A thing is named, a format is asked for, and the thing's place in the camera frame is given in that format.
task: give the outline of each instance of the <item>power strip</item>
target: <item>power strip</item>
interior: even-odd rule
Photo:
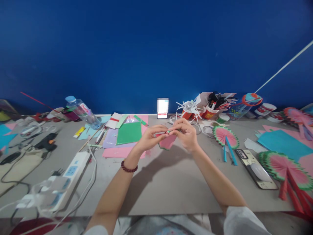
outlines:
[[[57,197],[55,198],[51,206],[48,207],[48,209],[42,211],[53,213],[62,210],[65,207],[81,174],[84,171],[84,168],[89,162],[90,157],[91,157],[90,153],[87,152],[79,152],[75,155],[74,159],[72,160],[72,162],[70,163],[70,165],[68,166],[67,170],[63,175],[64,177],[70,179],[66,191],[65,192],[53,191],[52,193],[57,194]]]

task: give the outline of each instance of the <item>gray tabletop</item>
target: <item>gray tabletop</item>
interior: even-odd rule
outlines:
[[[157,119],[156,115],[150,115],[148,124],[164,124],[170,127],[167,122],[168,119],[161,120]],[[23,182],[34,185],[50,177],[52,171],[58,170],[59,168],[66,169],[77,151],[85,143],[85,140],[73,138],[75,132],[84,125],[83,122],[46,123],[43,127],[49,125],[55,125],[60,129],[59,135],[56,138],[56,145],[58,147],[53,151],[51,156],[31,172]],[[262,125],[295,130],[293,127],[281,123],[272,123],[263,119],[251,120],[244,117],[238,121],[231,121],[229,128],[238,136],[240,140],[239,148],[245,149],[244,140],[250,138],[256,141],[255,130],[263,130]],[[18,133],[19,130],[20,128],[17,127],[14,133]],[[33,144],[39,142],[47,134],[43,133],[36,137]],[[269,212],[294,210],[290,202],[285,202],[278,198],[278,190],[259,189],[238,158],[238,166],[231,165],[230,161],[224,163],[222,160],[222,148],[215,140],[207,138],[204,134],[200,134],[197,137],[200,146],[212,159],[214,164],[241,192],[252,211]],[[21,138],[17,136],[12,140],[10,145],[12,146],[20,141]],[[103,149],[95,151],[95,157],[98,162],[96,182],[82,205],[71,216],[92,215],[104,190],[120,168],[122,159],[105,159],[102,157],[102,153]],[[58,212],[57,216],[64,216],[76,204],[91,179],[94,164],[95,163],[92,161],[88,165],[66,209]],[[0,207],[21,199],[26,192],[27,188],[25,185],[14,187],[0,197]],[[0,217],[10,217],[13,211],[13,206],[8,207],[0,212]],[[138,171],[134,174],[120,215],[220,212],[221,209],[207,186],[200,170],[194,163],[192,156],[184,150],[177,139],[170,151],[162,150],[158,146],[155,146],[147,153],[144,159],[139,161]],[[16,217],[26,215],[28,217],[35,217],[35,210],[20,210],[17,212]]]

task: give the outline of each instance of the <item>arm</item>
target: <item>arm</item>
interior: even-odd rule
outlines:
[[[183,147],[192,154],[225,215],[229,206],[247,206],[239,191],[199,146],[196,130],[186,119],[178,119],[169,130],[173,130],[169,135],[176,135],[181,140]]]
[[[124,166],[127,169],[135,169],[140,156],[144,151],[151,149],[161,140],[169,136],[168,134],[163,134],[155,138],[154,134],[158,132],[167,132],[167,130],[167,127],[163,125],[156,125],[148,128],[140,141],[133,147],[125,159]],[[107,229],[108,234],[113,234],[116,220],[125,200],[133,174],[134,173],[124,171],[122,168],[117,171],[116,175],[103,193],[86,231],[93,226],[102,225]]]

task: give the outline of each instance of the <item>paper fan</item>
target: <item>paper fan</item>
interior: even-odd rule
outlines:
[[[261,165],[275,179],[284,181],[287,177],[287,171],[289,171],[301,190],[313,189],[313,179],[311,176],[303,170],[299,163],[288,158],[287,155],[275,151],[267,151],[260,153],[259,156]]]
[[[295,210],[313,218],[311,206],[308,204],[309,202],[313,205],[313,199],[304,191],[313,189],[313,179],[303,171],[301,165],[285,154],[274,151],[260,153],[259,160],[270,175],[282,181],[279,198],[286,201],[288,193]]]
[[[213,128],[213,135],[221,146],[225,146],[227,143],[229,147],[229,152],[231,153],[231,157],[233,159],[233,163],[234,165],[238,165],[233,149],[239,147],[239,140],[238,137],[234,134],[234,132],[232,132],[231,130],[224,126],[215,126]],[[225,147],[224,147],[224,162],[227,162]]]
[[[229,144],[230,144],[229,147],[231,147],[232,149],[236,149],[239,147],[238,137],[234,134],[234,132],[229,130],[227,127],[224,127],[224,126],[214,127],[213,135],[221,146],[225,146],[226,137],[227,137]]]
[[[304,139],[304,130],[303,125],[313,134],[313,130],[311,126],[313,126],[313,117],[301,110],[296,108],[285,108],[284,114],[289,118],[292,122],[297,123],[299,125],[300,136]]]

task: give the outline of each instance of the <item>white sleeve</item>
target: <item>white sleeve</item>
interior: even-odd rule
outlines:
[[[248,207],[228,207],[225,235],[271,235]]]
[[[97,225],[88,229],[85,235],[108,235],[108,231],[102,225]]]

